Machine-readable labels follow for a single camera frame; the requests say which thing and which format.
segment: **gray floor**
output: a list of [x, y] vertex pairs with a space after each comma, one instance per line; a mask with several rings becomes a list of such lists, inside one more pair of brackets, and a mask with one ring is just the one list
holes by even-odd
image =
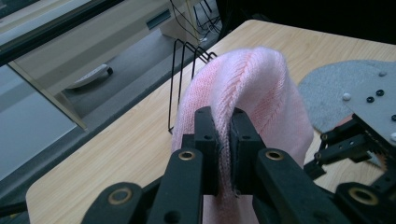
[[[219, 15], [216, 1], [208, 0], [207, 3], [213, 10], [210, 14], [203, 4], [207, 14], [216, 18]], [[196, 9], [199, 22], [206, 22], [201, 6], [197, 5]], [[201, 30], [201, 33], [207, 33], [206, 41], [200, 45], [203, 49], [213, 46], [219, 36], [214, 30]], [[112, 76], [99, 77], [76, 91], [64, 91], [88, 129], [84, 131], [77, 127], [1, 181], [0, 206], [24, 201], [26, 191], [40, 176], [169, 79], [174, 43], [174, 38], [155, 31], [107, 63], [114, 70]], [[181, 49], [177, 51], [177, 69], [180, 68], [180, 55]], [[185, 62], [191, 60], [190, 53]], [[29, 217], [24, 212], [15, 217], [0, 218], [0, 223], [29, 223]]]

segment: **beanie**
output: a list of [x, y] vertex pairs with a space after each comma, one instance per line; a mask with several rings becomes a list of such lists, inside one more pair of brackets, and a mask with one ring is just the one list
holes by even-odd
[[237, 49], [204, 66], [180, 101], [172, 152], [180, 149], [183, 134], [194, 132], [194, 112], [204, 106], [211, 107], [222, 149], [219, 194], [204, 196], [203, 222], [258, 223], [252, 196], [238, 196], [232, 188], [230, 120], [236, 107], [244, 110], [267, 147], [288, 152], [303, 166], [313, 128], [283, 55], [264, 47]]

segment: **metal wire stand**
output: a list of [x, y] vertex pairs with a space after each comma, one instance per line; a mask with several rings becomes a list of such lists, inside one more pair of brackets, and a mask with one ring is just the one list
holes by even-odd
[[177, 44], [181, 44], [183, 46], [181, 53], [181, 63], [180, 63], [180, 72], [179, 72], [179, 81], [178, 81], [178, 93], [177, 93], [177, 107], [180, 103], [180, 95], [181, 95], [181, 83], [183, 77], [183, 68], [184, 68], [184, 58], [186, 54], [186, 49], [193, 53], [192, 60], [192, 71], [191, 71], [191, 79], [194, 78], [195, 71], [195, 62], [196, 59], [199, 58], [204, 63], [209, 63], [212, 59], [216, 58], [217, 55], [214, 52], [208, 53], [205, 49], [201, 47], [196, 47], [189, 42], [184, 42], [180, 39], [177, 39], [174, 44], [174, 53], [172, 59], [172, 73], [171, 73], [171, 88], [169, 94], [169, 114], [168, 114], [168, 132], [172, 133], [173, 126], [171, 127], [171, 117], [172, 117], [172, 98], [173, 98], [173, 88], [174, 88], [174, 76], [175, 76], [175, 60], [177, 54]]

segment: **light wood tabletop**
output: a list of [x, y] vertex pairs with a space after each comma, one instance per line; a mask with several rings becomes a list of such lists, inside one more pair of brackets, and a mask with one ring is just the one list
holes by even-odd
[[[396, 61], [396, 46], [393, 45], [263, 21], [246, 21], [208, 52], [221, 55], [232, 49], [256, 46], [282, 52], [296, 84], [312, 70], [329, 63]], [[190, 70], [190, 65], [184, 69], [185, 72]], [[37, 180], [26, 195], [30, 221], [79, 223], [106, 187], [118, 182], [134, 182], [145, 187], [161, 176], [171, 146], [171, 134], [167, 131], [169, 90], [170, 81]], [[315, 133], [306, 161], [313, 158], [319, 143], [318, 133]], [[367, 162], [341, 161], [325, 169], [328, 174], [316, 183], [331, 191], [339, 183], [370, 183], [381, 174]]]

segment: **gray felt disc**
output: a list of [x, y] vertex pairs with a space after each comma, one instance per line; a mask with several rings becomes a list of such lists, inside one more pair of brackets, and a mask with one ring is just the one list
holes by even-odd
[[332, 130], [352, 112], [343, 95], [373, 76], [396, 76], [396, 62], [371, 60], [332, 63], [315, 69], [299, 84], [312, 125], [321, 133]]

